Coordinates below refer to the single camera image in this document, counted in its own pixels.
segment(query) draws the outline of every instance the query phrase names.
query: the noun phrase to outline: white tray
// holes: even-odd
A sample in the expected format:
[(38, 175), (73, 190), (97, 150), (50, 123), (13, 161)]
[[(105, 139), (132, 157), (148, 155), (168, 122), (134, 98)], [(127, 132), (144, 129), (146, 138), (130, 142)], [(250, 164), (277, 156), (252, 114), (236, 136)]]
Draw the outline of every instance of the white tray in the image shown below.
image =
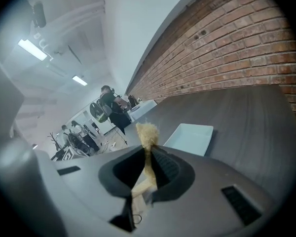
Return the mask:
[(208, 125), (180, 124), (164, 146), (204, 156), (211, 141), (213, 129)]

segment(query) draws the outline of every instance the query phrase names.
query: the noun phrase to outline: ceiling light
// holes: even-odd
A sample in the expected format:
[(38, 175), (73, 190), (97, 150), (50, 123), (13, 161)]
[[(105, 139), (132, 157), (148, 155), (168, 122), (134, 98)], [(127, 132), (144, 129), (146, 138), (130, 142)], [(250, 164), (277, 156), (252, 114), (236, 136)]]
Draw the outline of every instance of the ceiling light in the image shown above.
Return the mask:
[(76, 81), (76, 82), (79, 82), (80, 84), (82, 84), (83, 86), (86, 86), (87, 83), (82, 80), (81, 78), (77, 77), (77, 76), (74, 76), (73, 79)]
[(28, 39), (27, 40), (20, 40), (18, 45), (41, 61), (47, 57), (47, 55), (42, 50), (40, 50), (37, 46), (35, 46)]

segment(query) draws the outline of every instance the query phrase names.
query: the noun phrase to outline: white ceiling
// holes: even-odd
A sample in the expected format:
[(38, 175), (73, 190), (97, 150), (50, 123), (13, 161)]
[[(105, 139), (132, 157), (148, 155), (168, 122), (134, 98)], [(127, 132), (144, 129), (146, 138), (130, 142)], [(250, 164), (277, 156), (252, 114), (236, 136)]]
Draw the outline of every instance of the white ceiling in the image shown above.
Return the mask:
[[(32, 25), (28, 39), (36, 46), (47, 45), (44, 51), (50, 57), (40, 61), (15, 45), (6, 54), (3, 66), (25, 95), (17, 124), (30, 143), (38, 144), (46, 140), (49, 132), (59, 130), (74, 115), (71, 108), (110, 73), (101, 24), (103, 0), (28, 1), (32, 6), (42, 2), (47, 22), (41, 29)], [(73, 81), (74, 75), (88, 85), (84, 87)]]

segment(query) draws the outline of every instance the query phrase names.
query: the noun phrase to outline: table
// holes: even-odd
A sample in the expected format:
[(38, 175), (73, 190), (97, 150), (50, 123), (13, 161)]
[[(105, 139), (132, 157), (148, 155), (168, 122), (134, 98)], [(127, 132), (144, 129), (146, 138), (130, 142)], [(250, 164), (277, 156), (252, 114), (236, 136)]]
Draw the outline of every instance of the table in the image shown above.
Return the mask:
[(154, 100), (147, 100), (140, 102), (137, 106), (140, 106), (137, 110), (133, 112), (127, 112), (132, 121), (139, 119), (142, 115), (150, 111), (153, 107), (157, 106), (157, 103)]
[(283, 201), (296, 179), (296, 120), (278, 85), (219, 89), (168, 97), (125, 128), (139, 145), (135, 125), (151, 122), (163, 145), (180, 123), (214, 127), (206, 157), (218, 159)]

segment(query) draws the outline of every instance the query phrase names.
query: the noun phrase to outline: dark wooden surface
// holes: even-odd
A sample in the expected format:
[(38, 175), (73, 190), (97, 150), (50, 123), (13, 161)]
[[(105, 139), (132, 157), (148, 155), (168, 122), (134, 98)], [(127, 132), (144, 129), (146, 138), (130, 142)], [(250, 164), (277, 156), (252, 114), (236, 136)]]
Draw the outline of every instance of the dark wooden surface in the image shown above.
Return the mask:
[(125, 128), (129, 146), (140, 144), (135, 124), (146, 121), (159, 128), (160, 145), (180, 123), (212, 125), (205, 156), (232, 166), (276, 201), (284, 199), (294, 184), (296, 120), (277, 85), (169, 97)]

